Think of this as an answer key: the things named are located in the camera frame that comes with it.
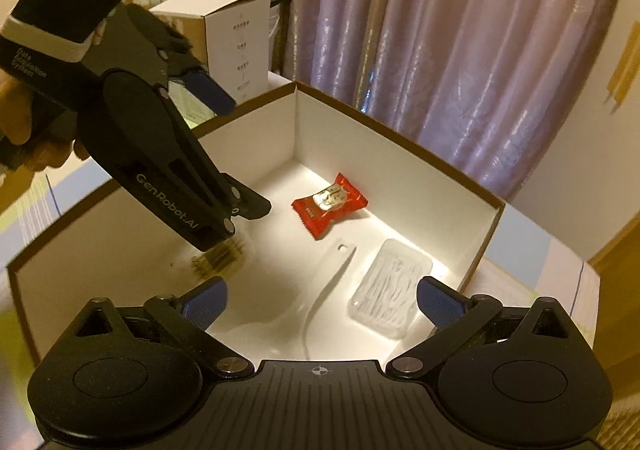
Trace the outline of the white product carton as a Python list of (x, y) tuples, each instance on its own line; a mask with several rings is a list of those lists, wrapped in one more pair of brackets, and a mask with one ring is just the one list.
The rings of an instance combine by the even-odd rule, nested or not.
[(165, 0), (151, 9), (190, 40), (236, 103), (268, 89), (269, 11), (270, 0)]

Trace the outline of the purple curtain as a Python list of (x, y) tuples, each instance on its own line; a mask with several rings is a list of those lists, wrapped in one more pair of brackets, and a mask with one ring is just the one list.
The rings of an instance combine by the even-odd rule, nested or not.
[(283, 73), (511, 199), (573, 109), (618, 0), (291, 0)]

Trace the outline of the brown cardboard storage box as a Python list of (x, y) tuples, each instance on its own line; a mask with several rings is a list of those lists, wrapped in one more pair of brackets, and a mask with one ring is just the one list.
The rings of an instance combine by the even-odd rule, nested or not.
[(214, 250), (194, 248), (117, 182), (102, 184), (10, 263), (35, 361), (92, 298), (139, 306), (215, 274), (228, 300), (209, 333), (245, 358), (386, 361), (432, 330), (416, 282), (462, 288), (503, 211), (432, 152), (299, 84), (196, 136), (269, 212), (235, 217)]

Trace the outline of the red snack packet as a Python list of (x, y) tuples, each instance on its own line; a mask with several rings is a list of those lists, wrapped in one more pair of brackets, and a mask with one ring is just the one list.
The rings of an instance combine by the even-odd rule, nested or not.
[(292, 202), (292, 209), (314, 240), (322, 239), (334, 222), (363, 210), (369, 202), (342, 173), (329, 186)]

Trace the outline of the clear box of floss picks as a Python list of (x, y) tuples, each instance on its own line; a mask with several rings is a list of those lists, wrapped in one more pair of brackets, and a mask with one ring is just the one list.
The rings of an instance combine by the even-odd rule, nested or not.
[(416, 316), (416, 287), (432, 269), (432, 260), (421, 251), (386, 240), (348, 303), (350, 318), (400, 340)]

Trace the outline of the clear packet of toothpicks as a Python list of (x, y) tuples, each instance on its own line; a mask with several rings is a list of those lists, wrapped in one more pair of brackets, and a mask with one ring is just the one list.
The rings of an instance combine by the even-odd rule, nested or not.
[(234, 236), (193, 257), (191, 267), (201, 280), (213, 277), (229, 279), (243, 268), (249, 254), (247, 240), (242, 236)]

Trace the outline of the checkered tablecloth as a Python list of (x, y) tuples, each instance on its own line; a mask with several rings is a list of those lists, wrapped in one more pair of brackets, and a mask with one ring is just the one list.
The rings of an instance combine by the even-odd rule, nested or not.
[[(66, 210), (107, 181), (112, 180), (96, 163), (85, 162), (69, 173), (36, 178), (32, 188), (3, 213), (3, 297), (15, 305), (9, 279), (12, 260)], [(582, 334), (593, 338), (599, 288), (598, 275), (580, 256), (503, 203), (498, 226), (487, 248), (469, 280), (457, 290), (490, 294), (508, 306), (528, 306), (538, 296), (552, 296), (573, 317)]]

